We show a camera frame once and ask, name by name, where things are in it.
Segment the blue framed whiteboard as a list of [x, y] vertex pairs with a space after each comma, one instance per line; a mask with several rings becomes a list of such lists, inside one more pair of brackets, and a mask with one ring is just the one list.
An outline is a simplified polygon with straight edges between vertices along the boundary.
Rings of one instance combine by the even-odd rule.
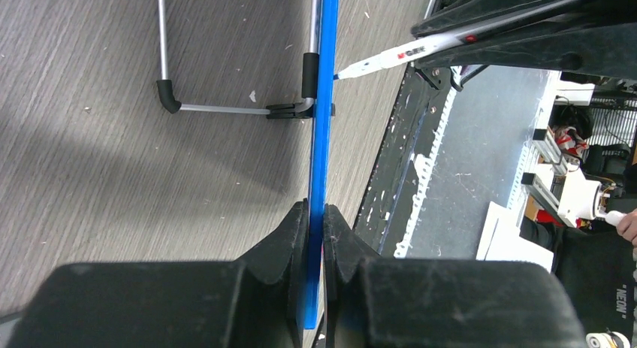
[[333, 72], [337, 45], [339, 0], [312, 0], [308, 50], [303, 55], [302, 102], [271, 105], [266, 108], [221, 107], [183, 104], [174, 96], [168, 70], [166, 0], [158, 2], [161, 77], [156, 82], [162, 107], [170, 113], [181, 110], [262, 115], [269, 119], [311, 119], [312, 147], [309, 171], [309, 255], [304, 284], [303, 326], [314, 329], [319, 318], [320, 259], [322, 257], [323, 216], [325, 213], [328, 158], [333, 113]]

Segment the white marker pen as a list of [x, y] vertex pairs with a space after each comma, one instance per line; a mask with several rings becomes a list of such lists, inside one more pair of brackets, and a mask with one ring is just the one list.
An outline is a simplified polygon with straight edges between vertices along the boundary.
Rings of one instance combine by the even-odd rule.
[[334, 79], [344, 80], [361, 77], [382, 69], [393, 68], [403, 63], [431, 56], [434, 53], [472, 44], [564, 14], [578, 7], [582, 2], [583, 0], [541, 0], [540, 2], [532, 3], [528, 8], [515, 8], [512, 12], [500, 14], [480, 22], [460, 25], [444, 32], [436, 32], [352, 63], [336, 73]]

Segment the bystander hand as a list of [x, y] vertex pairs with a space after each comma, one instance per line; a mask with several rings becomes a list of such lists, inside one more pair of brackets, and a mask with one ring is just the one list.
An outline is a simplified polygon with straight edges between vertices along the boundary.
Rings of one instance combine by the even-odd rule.
[[627, 213], [617, 224], [616, 230], [622, 238], [637, 247], [637, 211]]

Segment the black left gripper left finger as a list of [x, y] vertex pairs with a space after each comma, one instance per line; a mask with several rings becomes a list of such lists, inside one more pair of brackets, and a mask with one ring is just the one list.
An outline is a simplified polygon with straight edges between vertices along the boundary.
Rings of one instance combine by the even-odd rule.
[[299, 347], [308, 217], [307, 203], [295, 203], [233, 261], [60, 266], [8, 346]]

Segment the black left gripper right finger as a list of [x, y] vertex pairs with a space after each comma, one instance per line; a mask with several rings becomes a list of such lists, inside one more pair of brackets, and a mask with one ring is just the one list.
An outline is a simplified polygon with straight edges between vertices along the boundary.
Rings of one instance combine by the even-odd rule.
[[558, 280], [528, 262], [381, 257], [325, 208], [329, 347], [583, 347]]

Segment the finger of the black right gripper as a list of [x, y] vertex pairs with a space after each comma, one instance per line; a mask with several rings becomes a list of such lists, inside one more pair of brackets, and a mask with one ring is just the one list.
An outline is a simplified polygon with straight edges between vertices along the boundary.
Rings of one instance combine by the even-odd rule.
[[416, 60], [427, 67], [501, 65], [636, 79], [636, 17], [582, 14], [540, 22]]
[[[436, 12], [423, 22], [411, 28], [412, 36], [422, 38], [426, 35], [445, 31], [452, 26], [461, 23], [473, 23], [496, 16], [500, 13], [509, 13], [516, 9], [540, 6], [555, 0], [456, 0], [448, 7]], [[636, 0], [584, 0], [586, 3], [609, 3], [612, 7], [627, 8], [636, 7]]]

